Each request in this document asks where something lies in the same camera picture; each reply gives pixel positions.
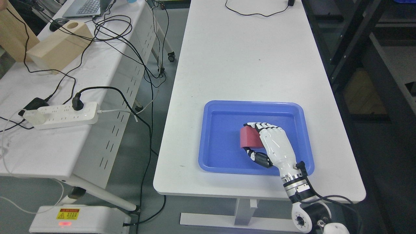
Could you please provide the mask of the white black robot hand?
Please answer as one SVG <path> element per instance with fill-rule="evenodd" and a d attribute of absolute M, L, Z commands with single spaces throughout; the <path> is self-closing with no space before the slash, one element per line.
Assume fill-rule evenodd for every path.
<path fill-rule="evenodd" d="M 292 180 L 301 173 L 296 167 L 296 156 L 284 129 L 260 122 L 246 123 L 244 126 L 250 126 L 259 133 L 259 138 L 266 149 L 264 154 L 255 152 L 249 147 L 244 148 L 254 162 L 266 168 L 277 167 L 284 182 Z"/>

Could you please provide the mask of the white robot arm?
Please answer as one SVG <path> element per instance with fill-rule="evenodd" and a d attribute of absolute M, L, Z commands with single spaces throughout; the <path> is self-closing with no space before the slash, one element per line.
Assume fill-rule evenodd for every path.
<path fill-rule="evenodd" d="M 344 224 L 333 222 L 329 207 L 321 201 L 306 176 L 282 177 L 283 186 L 292 203 L 291 218 L 301 233 L 348 234 Z"/>

